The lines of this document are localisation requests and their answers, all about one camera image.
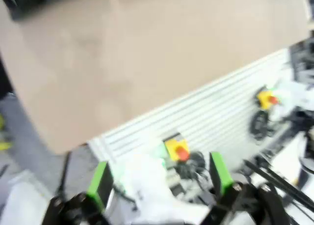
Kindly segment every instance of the ridged metal panel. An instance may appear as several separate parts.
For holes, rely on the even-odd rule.
[[[283,49],[253,62],[184,97],[146,113],[119,128],[92,139],[89,144],[100,160],[118,162],[145,151],[153,141],[179,131],[193,150],[219,150],[230,168],[260,150],[248,135],[257,111],[254,93],[269,76],[287,67]]]

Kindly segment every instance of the wooden board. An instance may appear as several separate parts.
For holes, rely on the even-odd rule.
[[[63,0],[0,50],[23,106],[62,153],[307,37],[302,0]]]

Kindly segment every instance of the green strip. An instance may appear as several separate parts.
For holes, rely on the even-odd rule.
[[[233,179],[219,152],[211,152],[213,162],[216,166],[221,181],[220,194],[223,195],[228,187],[233,184]]]
[[[100,199],[97,190],[99,187],[99,184],[101,182],[102,176],[104,174],[105,168],[106,168],[107,162],[100,162],[96,168],[96,171],[94,173],[92,182],[87,190],[87,194],[92,197],[95,202],[98,204],[98,206],[102,209],[104,207],[102,200]]]

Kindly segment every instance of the gray floor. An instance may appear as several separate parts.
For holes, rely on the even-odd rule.
[[[9,174],[30,170],[54,193],[62,172],[63,156],[56,156],[46,148],[17,98],[7,96],[1,100],[0,113],[13,137],[11,149],[0,151],[1,165],[10,164]],[[87,190],[96,165],[97,160],[88,147],[73,151],[66,182],[68,196]]]

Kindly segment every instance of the floor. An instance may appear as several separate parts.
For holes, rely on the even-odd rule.
[[[7,173],[11,175],[28,169],[54,193],[62,172],[63,156],[54,155],[46,148],[18,98],[8,95],[2,99],[0,113],[13,137],[11,149],[0,151],[1,165],[9,164]],[[87,190],[97,163],[88,147],[82,146],[73,151],[66,181],[69,197]]]

